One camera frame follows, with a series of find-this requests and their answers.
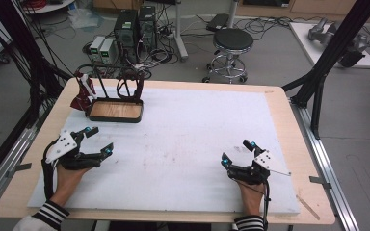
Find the clear plastic bag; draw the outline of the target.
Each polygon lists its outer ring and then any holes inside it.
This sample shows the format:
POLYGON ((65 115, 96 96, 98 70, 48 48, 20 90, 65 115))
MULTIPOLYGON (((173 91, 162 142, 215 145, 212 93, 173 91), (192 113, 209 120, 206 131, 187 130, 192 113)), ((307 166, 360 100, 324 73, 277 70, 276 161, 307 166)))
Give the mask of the clear plastic bag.
POLYGON ((68 18, 73 29, 99 27, 102 19, 89 9, 72 9, 68 11, 68 18))

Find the white foam mat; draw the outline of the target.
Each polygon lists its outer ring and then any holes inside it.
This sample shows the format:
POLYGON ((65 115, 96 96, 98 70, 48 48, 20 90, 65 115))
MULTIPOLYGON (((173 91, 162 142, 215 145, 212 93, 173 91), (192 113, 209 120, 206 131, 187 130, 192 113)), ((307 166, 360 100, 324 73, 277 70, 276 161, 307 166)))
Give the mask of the white foam mat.
POLYGON ((69 209, 162 212, 238 212, 237 185, 221 164, 227 155, 245 167, 254 156, 243 145, 253 141, 283 161, 270 112, 272 90, 243 86, 225 90, 144 90, 138 123, 102 122, 82 143, 85 153, 107 144, 114 152, 86 173, 68 201, 69 209))

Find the grey power supply unit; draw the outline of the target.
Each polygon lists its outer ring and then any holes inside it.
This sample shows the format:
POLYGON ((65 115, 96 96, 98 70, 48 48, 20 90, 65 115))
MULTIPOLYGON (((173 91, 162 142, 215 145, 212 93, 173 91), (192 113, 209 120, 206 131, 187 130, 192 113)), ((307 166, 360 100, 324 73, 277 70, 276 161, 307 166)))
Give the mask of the grey power supply unit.
POLYGON ((114 41, 106 38, 100 48, 101 60, 104 64, 112 64, 116 59, 116 47, 114 41))
POLYGON ((89 47, 91 58, 95 62, 101 61, 100 48, 104 40, 105 40, 104 36, 97 36, 89 47))

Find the black rack with wooden tray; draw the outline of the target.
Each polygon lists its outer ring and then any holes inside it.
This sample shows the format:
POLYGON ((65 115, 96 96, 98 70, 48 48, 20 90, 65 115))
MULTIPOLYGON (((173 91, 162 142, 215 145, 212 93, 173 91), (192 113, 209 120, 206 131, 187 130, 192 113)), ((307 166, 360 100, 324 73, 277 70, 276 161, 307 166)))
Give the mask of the black rack with wooden tray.
MULTIPOLYGON (((80 71, 75 72, 75 78, 82 76, 80 71)), ((100 97, 96 92, 96 98, 92 100, 89 109, 84 112, 85 116, 91 121, 105 121, 105 122, 127 122, 138 123, 142 119, 144 110, 144 101, 127 101, 122 100, 118 96, 112 98, 109 96, 105 84, 101 77, 98 77, 104 97, 100 97)), ((128 87, 131 92, 136 88, 133 81, 128 82, 128 87)))

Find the white round table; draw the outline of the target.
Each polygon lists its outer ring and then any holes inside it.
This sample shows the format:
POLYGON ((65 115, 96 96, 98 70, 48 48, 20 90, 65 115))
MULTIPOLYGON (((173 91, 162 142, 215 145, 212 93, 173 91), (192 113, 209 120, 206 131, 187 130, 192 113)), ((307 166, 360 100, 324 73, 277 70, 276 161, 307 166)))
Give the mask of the white round table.
POLYGON ((25 0, 22 10, 27 14, 49 13, 72 6, 75 0, 25 0))

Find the person's left hand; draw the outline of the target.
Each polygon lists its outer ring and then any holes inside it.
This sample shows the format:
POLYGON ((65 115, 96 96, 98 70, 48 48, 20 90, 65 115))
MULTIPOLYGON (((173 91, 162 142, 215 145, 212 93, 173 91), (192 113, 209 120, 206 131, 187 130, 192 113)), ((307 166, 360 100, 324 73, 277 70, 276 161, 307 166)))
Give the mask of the person's left hand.
POLYGON ((64 207, 69 199, 74 194, 84 174, 88 172, 88 168, 69 170, 62 165, 57 166, 57 188, 51 196, 50 201, 64 207))

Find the black flat box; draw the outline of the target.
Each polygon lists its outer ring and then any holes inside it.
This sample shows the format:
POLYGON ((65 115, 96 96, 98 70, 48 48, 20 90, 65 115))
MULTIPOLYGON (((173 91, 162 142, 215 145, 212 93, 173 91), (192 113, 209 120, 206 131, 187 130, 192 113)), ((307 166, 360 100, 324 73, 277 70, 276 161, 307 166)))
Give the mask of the black flat box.
POLYGON ((229 15, 226 13, 216 14, 206 25, 206 29, 211 32, 216 32, 227 28, 229 15))

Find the plain dark red bow tie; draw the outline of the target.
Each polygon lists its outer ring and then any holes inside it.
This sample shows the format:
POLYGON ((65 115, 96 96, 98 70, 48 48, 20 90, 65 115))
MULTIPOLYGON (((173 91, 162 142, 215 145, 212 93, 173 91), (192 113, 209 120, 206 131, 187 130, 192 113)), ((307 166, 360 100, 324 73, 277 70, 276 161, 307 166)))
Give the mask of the plain dark red bow tie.
POLYGON ((140 101, 144 88, 145 77, 142 72, 133 69, 125 69, 119 76, 117 83, 117 96, 122 100, 140 101), (128 87, 128 82, 133 81, 136 88, 133 92, 128 87))

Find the grey table leg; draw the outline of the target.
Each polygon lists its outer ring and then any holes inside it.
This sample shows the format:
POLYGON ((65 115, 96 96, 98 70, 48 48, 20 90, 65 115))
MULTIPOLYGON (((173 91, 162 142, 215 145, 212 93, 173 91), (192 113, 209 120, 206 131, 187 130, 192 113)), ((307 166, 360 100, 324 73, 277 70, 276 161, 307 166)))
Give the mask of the grey table leg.
POLYGON ((186 50, 185 44, 181 37, 181 0, 174 0, 175 2, 175 30, 174 30, 174 40, 177 46, 179 60, 185 62, 189 55, 186 50))

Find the large black computer tower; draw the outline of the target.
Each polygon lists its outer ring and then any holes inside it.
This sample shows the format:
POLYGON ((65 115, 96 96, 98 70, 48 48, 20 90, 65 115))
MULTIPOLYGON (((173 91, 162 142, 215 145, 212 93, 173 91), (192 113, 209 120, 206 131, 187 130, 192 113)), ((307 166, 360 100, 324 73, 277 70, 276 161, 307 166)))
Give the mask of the large black computer tower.
POLYGON ((123 63, 138 62, 137 45, 139 42, 139 21, 136 10, 124 9, 118 14, 114 27, 119 55, 123 63))

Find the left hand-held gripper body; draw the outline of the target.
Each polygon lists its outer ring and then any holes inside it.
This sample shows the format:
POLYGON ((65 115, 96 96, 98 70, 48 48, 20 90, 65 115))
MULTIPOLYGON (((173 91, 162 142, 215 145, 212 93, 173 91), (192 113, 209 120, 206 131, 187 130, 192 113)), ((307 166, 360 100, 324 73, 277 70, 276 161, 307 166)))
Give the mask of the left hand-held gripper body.
POLYGON ((100 161, 91 157, 92 154, 84 154, 72 145, 74 141, 68 130, 63 130, 55 140, 50 151, 45 155, 47 164, 54 164, 58 161, 65 169, 78 170, 90 167, 99 167, 100 161))

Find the small black computer tower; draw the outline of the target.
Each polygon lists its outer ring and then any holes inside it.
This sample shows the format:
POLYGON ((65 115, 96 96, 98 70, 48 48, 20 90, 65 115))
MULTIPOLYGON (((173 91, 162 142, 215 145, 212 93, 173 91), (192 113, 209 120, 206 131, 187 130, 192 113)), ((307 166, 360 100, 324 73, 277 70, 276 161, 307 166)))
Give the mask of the small black computer tower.
POLYGON ((154 6, 141 6, 139 21, 143 47, 146 51, 151 51, 157 47, 156 41, 156 8, 154 6))

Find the striped dark red bow tie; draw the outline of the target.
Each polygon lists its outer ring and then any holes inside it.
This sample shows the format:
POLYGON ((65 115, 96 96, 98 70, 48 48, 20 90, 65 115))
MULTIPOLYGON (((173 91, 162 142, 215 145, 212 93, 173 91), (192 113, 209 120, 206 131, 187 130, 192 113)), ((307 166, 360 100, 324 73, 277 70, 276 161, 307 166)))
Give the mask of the striped dark red bow tie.
POLYGON ((93 80, 88 74, 83 74, 77 78, 77 83, 79 92, 71 101, 70 107, 86 112, 91 106, 92 100, 96 98, 93 80))

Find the aluminium rail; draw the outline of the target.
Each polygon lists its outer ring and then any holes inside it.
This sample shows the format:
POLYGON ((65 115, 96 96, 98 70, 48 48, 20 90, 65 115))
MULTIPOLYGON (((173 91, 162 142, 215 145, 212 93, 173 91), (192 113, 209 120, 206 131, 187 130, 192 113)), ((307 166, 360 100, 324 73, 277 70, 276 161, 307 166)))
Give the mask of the aluminium rail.
POLYGON ((17 170, 26 168, 26 164, 22 164, 21 160, 37 132, 36 128, 13 131, 0 147, 0 192, 17 170))
POLYGON ((329 155, 320 139, 317 139, 310 128, 311 114, 308 109, 291 104, 292 111, 302 130, 311 158, 319 173, 318 181, 323 186, 334 216, 344 231, 360 231, 356 218, 340 186, 339 180, 331 164, 329 155))

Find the person's right hand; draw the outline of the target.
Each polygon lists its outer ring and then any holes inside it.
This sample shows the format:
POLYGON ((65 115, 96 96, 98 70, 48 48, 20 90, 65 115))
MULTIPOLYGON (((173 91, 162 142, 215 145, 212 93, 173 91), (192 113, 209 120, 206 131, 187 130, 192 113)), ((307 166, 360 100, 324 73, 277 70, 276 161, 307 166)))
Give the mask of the person's right hand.
POLYGON ((264 185, 249 185, 243 181, 238 181, 237 184, 242 197, 244 214, 259 216, 260 205, 265 192, 264 185))

